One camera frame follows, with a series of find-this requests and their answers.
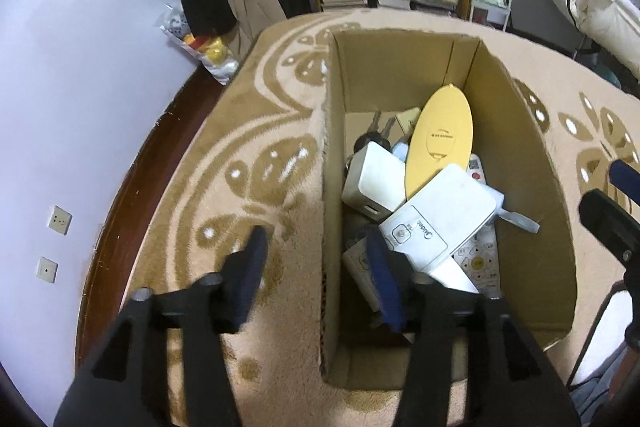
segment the yellow button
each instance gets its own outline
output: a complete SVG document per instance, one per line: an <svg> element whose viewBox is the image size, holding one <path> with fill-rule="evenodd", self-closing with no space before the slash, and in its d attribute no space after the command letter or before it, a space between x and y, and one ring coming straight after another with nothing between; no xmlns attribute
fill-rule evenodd
<svg viewBox="0 0 640 427"><path fill-rule="evenodd" d="M484 266L484 259L482 257L474 257L471 260L471 268L474 270L481 270Z"/></svg>

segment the wall outlet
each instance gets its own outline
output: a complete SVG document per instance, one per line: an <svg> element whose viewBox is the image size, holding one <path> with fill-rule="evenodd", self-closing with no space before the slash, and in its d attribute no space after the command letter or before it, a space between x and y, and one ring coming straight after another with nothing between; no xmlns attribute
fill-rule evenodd
<svg viewBox="0 0 640 427"><path fill-rule="evenodd" d="M66 210L62 210L59 206L54 206L51 219L49 219L49 228L62 235L66 235L66 231L69 229L69 224L71 223L71 217L71 214Z"/></svg>
<svg viewBox="0 0 640 427"><path fill-rule="evenodd" d="M54 283L56 281L56 272L58 271L58 263L46 257L41 257L38 261L38 271L36 275L43 281Z"/></svg>

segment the white wall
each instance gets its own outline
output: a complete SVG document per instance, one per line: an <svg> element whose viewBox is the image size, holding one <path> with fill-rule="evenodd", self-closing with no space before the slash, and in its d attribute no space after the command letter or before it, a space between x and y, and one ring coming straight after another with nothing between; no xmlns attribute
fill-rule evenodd
<svg viewBox="0 0 640 427"><path fill-rule="evenodd" d="M175 0L0 0L0 361L51 425L74 375L92 251L127 169L194 70L154 22ZM73 214L49 230L51 207ZM35 276L59 263L55 284Z"/></svg>

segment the cardboard box flap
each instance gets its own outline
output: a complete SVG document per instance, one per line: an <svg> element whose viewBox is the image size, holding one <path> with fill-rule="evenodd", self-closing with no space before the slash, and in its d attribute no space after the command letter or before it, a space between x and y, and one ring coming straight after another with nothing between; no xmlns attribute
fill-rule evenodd
<svg viewBox="0 0 640 427"><path fill-rule="evenodd" d="M479 39L468 35L461 35L454 40L443 85L453 84L458 89L464 89L479 43Z"/></svg>
<svg viewBox="0 0 640 427"><path fill-rule="evenodd" d="M324 111L328 139L324 147L322 198L324 200L324 235L322 237L322 305L320 317L320 367L324 377L338 347L340 298L340 255L325 255L342 249L342 194L344 168L344 95L334 39L329 41L329 82Z"/></svg>
<svg viewBox="0 0 640 427"><path fill-rule="evenodd" d="M487 183L506 195L505 208L540 223L540 231L530 234L499 219L495 231L502 291L519 320L548 346L570 331L577 298L562 187L522 95L483 43L464 92Z"/></svg>
<svg viewBox="0 0 640 427"><path fill-rule="evenodd" d="M344 107L348 112L422 107L442 87L457 38L409 30L336 34Z"/></svg>

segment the wooden floor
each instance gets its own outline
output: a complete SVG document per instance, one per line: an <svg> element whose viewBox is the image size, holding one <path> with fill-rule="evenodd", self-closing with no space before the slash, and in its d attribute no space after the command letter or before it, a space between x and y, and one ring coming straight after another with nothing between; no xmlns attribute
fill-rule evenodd
<svg viewBox="0 0 640 427"><path fill-rule="evenodd" d="M146 138L98 240L78 320L76 367L117 316L146 229L184 152L223 91L204 67L182 86Z"/></svg>

